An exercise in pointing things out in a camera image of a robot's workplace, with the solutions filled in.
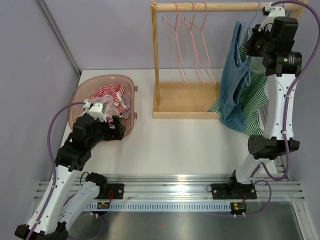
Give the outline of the pink hanger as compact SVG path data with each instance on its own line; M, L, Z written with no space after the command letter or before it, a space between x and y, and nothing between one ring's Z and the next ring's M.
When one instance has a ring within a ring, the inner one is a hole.
M208 53L208 49L207 49L207 44L206 44L206 40L205 40L205 37L204 37L204 25L205 25L205 22L206 22L206 19L207 19L207 15L208 15L208 5L205 1L202 2L205 6L205 16L204 16L204 19L203 19L203 22L201 24L201 27L197 27L196 25L194 25L194 21L193 21L193 30L194 29L197 29L199 32L201 32L201 37L202 37L202 42L203 42L203 46L204 46L204 49L205 49L205 53L206 53L206 57L207 57L207 62L208 64L205 65L205 62L202 58L202 55L199 53L199 51L197 50L198 52L198 59L199 59L199 67L202 66L203 69L205 70L209 80L210 80L210 83L211 85L215 88L216 87L216 78L215 78L215 74L212 70L212 64L211 64L211 60L210 60L210 56L209 56L209 53Z
M204 78L203 78L202 72L200 70L200 62L199 62L199 58L198 58L198 50L197 50L195 39L194 39L194 35L193 35L194 20L195 20L195 15L196 15L196 7L195 7L195 3L194 2L191 1L190 3L192 5L192 11L193 11L192 19L191 19L191 21L189 21L188 18L186 16L184 16L183 20L181 21L181 23L186 28L186 30L188 32L188 35L189 35L189 38L190 38L191 43L192 43L192 47L190 47L190 50L189 50L192 66L193 66L193 68L195 70L195 74L196 74L196 76L198 78L198 81L199 81L200 85L204 86L205 82L204 82ZM194 61L193 58L192 58L191 49L193 49L196 61Z
M177 69L179 71L180 77L183 81L183 83L187 86L188 85L188 79L187 75L184 69L184 62L183 62L183 57L181 53L181 48L180 48L180 42L178 38L178 20L179 20L179 8L178 4L174 2L175 5L175 22L174 24L170 24L170 22L163 16L162 17L162 22L164 26L164 30L169 42L169 46L171 49L172 54L174 55L174 59L176 62Z

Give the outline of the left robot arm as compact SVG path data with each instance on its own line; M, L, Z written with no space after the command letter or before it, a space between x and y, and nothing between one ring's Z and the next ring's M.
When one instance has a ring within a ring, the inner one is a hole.
M106 176L92 172L80 190L68 198L71 187L102 141L122 140L125 126L118 116L113 122L94 119L89 114L77 118L64 145L58 150L49 186L31 219L18 225L14 234L22 240L66 240L83 209L93 199L111 201L117 191Z

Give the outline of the lilac tank top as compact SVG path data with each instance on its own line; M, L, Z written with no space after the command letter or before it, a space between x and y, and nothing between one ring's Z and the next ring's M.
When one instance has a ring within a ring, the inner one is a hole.
M123 119L128 119L131 114L131 97L128 95L123 95L122 100L124 101L124 105L126 106L126 109L122 113Z

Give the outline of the red white striped tank top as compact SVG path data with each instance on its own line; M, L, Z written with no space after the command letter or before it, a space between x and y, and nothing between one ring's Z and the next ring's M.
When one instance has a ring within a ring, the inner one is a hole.
M127 109L123 95L125 88L122 84L111 82L108 85L100 87L90 98L91 103L104 102L106 104L104 114L107 118L113 116L121 118Z

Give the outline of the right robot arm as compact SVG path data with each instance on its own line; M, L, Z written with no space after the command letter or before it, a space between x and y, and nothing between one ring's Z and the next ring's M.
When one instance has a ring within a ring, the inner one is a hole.
M228 180L223 196L256 199L255 174L266 170L266 162L286 157L286 168L274 181L285 179L291 166L290 154L300 147L294 139L292 116L294 88L302 72L302 54L292 47L298 29L298 21L292 17L277 16L253 28L245 45L246 55L261 57L266 68L268 114L262 136L251 135L248 139L249 155Z

